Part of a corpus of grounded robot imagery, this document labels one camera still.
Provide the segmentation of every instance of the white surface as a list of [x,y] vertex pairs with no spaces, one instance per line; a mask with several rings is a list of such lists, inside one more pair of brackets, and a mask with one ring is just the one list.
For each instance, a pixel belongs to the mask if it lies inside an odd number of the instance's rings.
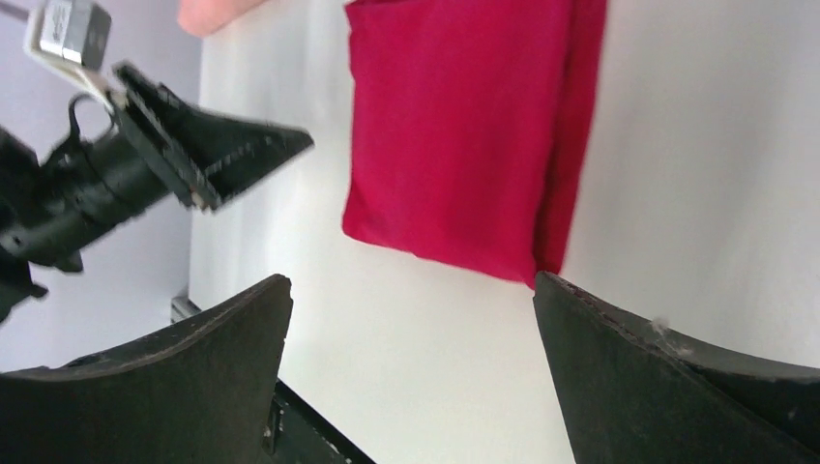
[[[191,297],[280,273],[281,376],[377,462],[562,463],[523,286],[346,239],[341,1],[273,2],[208,39],[202,101],[317,148],[193,229]],[[730,348],[820,366],[820,4],[612,0],[566,276]]]
[[[13,0],[24,8],[39,0]],[[129,59],[185,99],[196,99],[200,41],[176,25],[176,4],[98,0],[112,17],[103,68]],[[23,52],[25,25],[0,15],[0,125],[35,149],[43,160],[68,133],[73,86]],[[77,109],[81,127],[94,137],[107,125],[93,104]],[[15,308],[0,326],[0,371],[36,365],[56,367],[80,356],[131,341],[169,322],[170,299],[188,281],[190,214],[175,199],[121,227],[85,250],[80,276],[35,268],[49,296]]]

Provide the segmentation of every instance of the red fabric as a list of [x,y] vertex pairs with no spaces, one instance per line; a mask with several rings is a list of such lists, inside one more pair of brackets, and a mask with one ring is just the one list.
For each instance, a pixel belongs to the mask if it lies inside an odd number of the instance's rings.
[[605,0],[358,0],[350,237],[534,285],[558,272]]

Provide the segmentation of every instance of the white wall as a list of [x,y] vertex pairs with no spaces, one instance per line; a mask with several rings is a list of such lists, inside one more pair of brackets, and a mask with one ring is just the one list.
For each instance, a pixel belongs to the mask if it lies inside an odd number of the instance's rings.
[[820,2],[610,6],[567,277],[820,367]]
[[[128,59],[195,102],[200,41],[177,27],[177,2],[98,3],[113,20],[104,67]],[[75,91],[24,57],[23,32],[23,24],[0,16],[0,125],[42,160],[68,130],[66,105]],[[102,113],[83,109],[89,126],[101,129]],[[188,282],[189,248],[189,213],[171,198],[86,249],[84,275],[36,270],[34,279],[50,295],[18,306],[0,327],[0,371],[61,365],[167,325],[170,299]]]

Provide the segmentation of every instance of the white label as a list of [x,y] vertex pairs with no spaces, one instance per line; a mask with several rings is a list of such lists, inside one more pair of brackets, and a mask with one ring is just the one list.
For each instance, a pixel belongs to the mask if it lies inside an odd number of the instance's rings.
[[45,5],[40,49],[56,56],[63,55],[63,45],[69,33],[72,16],[71,0],[51,0]]

